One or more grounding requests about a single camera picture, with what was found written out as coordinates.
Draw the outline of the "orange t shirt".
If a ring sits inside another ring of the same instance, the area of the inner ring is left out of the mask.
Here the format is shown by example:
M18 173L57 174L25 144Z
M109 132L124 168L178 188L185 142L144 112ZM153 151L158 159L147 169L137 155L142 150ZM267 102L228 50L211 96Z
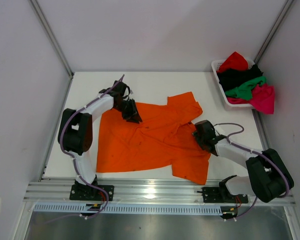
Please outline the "orange t shirt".
M96 171L137 172L171 166L172 175L204 185L210 153L200 148L193 120L203 110L192 92L169 96L165 105L138 102L142 122L123 120L106 111L99 125Z

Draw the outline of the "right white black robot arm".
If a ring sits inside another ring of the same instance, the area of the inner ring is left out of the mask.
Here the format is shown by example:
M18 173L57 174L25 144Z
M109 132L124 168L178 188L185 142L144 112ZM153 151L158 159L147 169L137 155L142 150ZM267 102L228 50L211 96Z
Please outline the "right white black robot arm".
M230 139L242 133L243 127L227 136L219 133L208 120L199 121L194 127L192 135L202 150L231 160L247 170L248 176L232 175L219 182L218 196L222 201L229 202L238 195L251 195L268 203L286 197L295 186L276 150L253 150Z

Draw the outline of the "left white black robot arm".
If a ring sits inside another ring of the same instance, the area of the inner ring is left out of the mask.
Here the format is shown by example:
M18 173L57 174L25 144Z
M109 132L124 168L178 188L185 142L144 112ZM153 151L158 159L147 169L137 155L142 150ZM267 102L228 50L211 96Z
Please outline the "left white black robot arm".
M127 122L142 123L136 102L130 98L130 94L130 87L121 77L111 87L100 90L97 97L86 105L79 109L67 108L62 113L57 141L61 151L70 156L76 173L75 180L82 185L80 192L87 200L95 199L101 189L90 160L93 123L112 109L119 111Z

